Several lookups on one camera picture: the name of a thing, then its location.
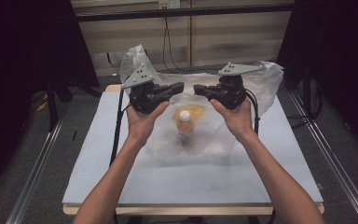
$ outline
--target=forearm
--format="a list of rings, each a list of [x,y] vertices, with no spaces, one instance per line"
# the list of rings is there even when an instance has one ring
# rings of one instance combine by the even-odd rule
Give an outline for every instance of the forearm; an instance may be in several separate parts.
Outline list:
[[[309,194],[272,157],[255,133],[242,134],[238,139],[285,223],[324,223]]]
[[[108,171],[81,205],[74,223],[109,223],[142,145],[127,138]]]

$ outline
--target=cable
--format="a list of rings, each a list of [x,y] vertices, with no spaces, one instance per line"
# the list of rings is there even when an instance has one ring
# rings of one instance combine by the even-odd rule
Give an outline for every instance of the cable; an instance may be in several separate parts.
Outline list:
[[[114,138],[114,141],[113,141],[113,149],[112,149],[112,155],[110,156],[109,167],[112,165],[113,161],[116,158],[117,148],[118,148],[118,140],[120,138],[121,120],[123,119],[124,112],[127,110],[128,107],[131,106],[130,104],[128,104],[123,110],[121,110],[121,106],[123,104],[123,95],[124,95],[124,90],[121,90],[119,98],[118,98],[115,138]],[[117,212],[116,211],[113,214],[113,220],[115,221],[115,224],[118,224],[118,218],[117,218]]]
[[[254,110],[255,110],[255,133],[258,135],[258,126],[259,126],[259,121],[260,121],[260,117],[258,117],[258,102],[257,102],[257,99],[255,98],[255,95],[251,91],[246,90],[246,95],[249,97],[249,99],[251,100],[252,104],[254,105]],[[272,224],[274,222],[276,216],[277,216],[277,213],[276,213],[275,209],[272,208],[272,214],[269,217],[268,224]]]
[[[299,127],[301,127],[301,126],[303,126],[303,125],[305,125],[305,124],[310,124],[310,121],[304,121],[304,122],[295,124],[295,125],[293,125],[291,128],[292,128],[292,129],[296,129],[296,128],[299,128]]]
[[[308,119],[308,120],[314,120],[316,118],[318,118],[318,116],[321,114],[322,108],[323,108],[323,98],[322,98],[322,93],[321,93],[321,88],[319,87],[319,85],[316,85],[316,92],[314,93],[313,96],[313,111],[311,112],[310,115],[292,115],[292,116],[287,116],[288,119]],[[310,123],[309,121],[304,121],[302,123],[298,123],[296,126],[296,128],[298,128],[299,126],[302,126],[302,124],[308,124]]]
[[[171,57],[171,61],[173,66],[183,72],[197,72],[197,71],[214,71],[214,70],[220,70],[221,68],[199,68],[199,69],[183,69],[183,68],[179,68],[175,61],[173,60],[173,56],[172,56],[172,45],[171,45],[171,36],[170,36],[170,28],[168,27],[168,20],[165,17],[165,31],[164,31],[164,44],[163,44],[163,48],[162,48],[162,62],[164,63],[164,66],[168,69],[168,71],[170,71],[173,74],[176,74],[175,72],[173,72],[165,63],[165,39],[168,36],[168,45],[169,45],[169,49],[170,49],[170,57]]]
[[[258,117],[258,102],[257,99],[255,98],[255,95],[249,91],[246,90],[246,95],[249,97],[249,99],[251,100],[252,104],[254,105],[254,110],[255,110],[255,133],[258,135],[258,124],[260,121],[260,118]]]

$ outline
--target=plastic bag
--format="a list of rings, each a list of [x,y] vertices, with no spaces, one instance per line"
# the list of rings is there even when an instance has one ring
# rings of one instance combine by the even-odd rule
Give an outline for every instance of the plastic bag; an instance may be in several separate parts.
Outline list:
[[[124,56],[120,67],[120,78],[124,82],[133,71],[145,65],[153,74],[154,82],[159,85],[170,85],[175,82],[185,82],[183,93],[174,95],[171,105],[158,117],[154,130],[149,137],[145,149],[158,158],[169,158],[178,155],[225,157],[235,144],[235,137],[228,130],[223,118],[208,100],[203,96],[193,95],[195,84],[216,85],[220,76],[210,74],[194,75],[157,75],[148,60],[142,45],[131,48]],[[254,93],[258,102],[259,117],[272,106],[276,92],[281,84],[283,71],[276,63],[259,62],[263,70],[242,75],[245,89]],[[178,127],[178,113],[182,110],[201,111],[201,116],[190,121],[187,131]]]
[[[163,84],[157,75],[156,69],[153,67],[149,58],[146,56],[146,52],[142,45],[130,48],[129,51],[124,55],[123,60],[121,61],[119,72],[121,83],[124,83],[124,81],[142,65],[144,65],[152,74],[155,74],[153,76],[154,83],[159,85]],[[130,94],[130,92],[131,89],[126,89],[127,94]]]

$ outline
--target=metal rail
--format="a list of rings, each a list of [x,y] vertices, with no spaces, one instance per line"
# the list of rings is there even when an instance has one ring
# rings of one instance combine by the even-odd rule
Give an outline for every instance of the metal rail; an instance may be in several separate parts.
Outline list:
[[[22,219],[24,218],[25,212],[28,208],[28,205],[31,202],[32,197],[34,195],[36,186],[40,180],[40,176],[43,173],[43,169],[48,160],[48,155],[50,154],[50,151],[52,150],[54,143],[57,139],[57,136],[60,132],[60,128],[62,126],[62,120],[63,118],[66,117],[68,108],[69,108],[69,103],[63,105],[62,114],[57,122],[57,125],[54,127],[52,132],[48,133],[46,142],[40,151],[39,157],[37,158],[36,163],[34,164],[34,168],[30,173],[24,188],[22,189],[20,197],[17,199],[16,204],[11,210],[11,213],[7,219],[6,224],[12,224],[12,223],[19,224],[22,222]]]
[[[301,116],[305,117],[307,114],[305,112],[305,109],[303,108],[303,102],[299,95],[297,93],[291,92],[290,96],[292,97],[292,100],[295,103],[298,112],[301,114]],[[313,120],[309,120],[306,117],[304,118],[304,121],[308,123],[307,126],[310,130],[310,133],[312,134],[319,149],[324,155],[324,158],[326,159],[334,175],[336,176],[339,185],[347,194],[348,199],[350,200],[352,206],[358,214],[358,188],[356,188],[356,186],[351,181],[344,167],[339,162],[333,149],[330,147],[327,140],[324,138],[324,135],[322,134],[318,125]]]

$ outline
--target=person's left hand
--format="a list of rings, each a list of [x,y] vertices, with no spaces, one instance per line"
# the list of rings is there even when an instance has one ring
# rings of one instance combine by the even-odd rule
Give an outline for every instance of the person's left hand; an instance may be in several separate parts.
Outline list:
[[[153,131],[154,124],[158,116],[160,116],[170,103],[162,102],[150,114],[137,112],[132,106],[127,108],[127,118],[129,121],[129,138],[133,138],[143,146],[146,144],[147,138]]]

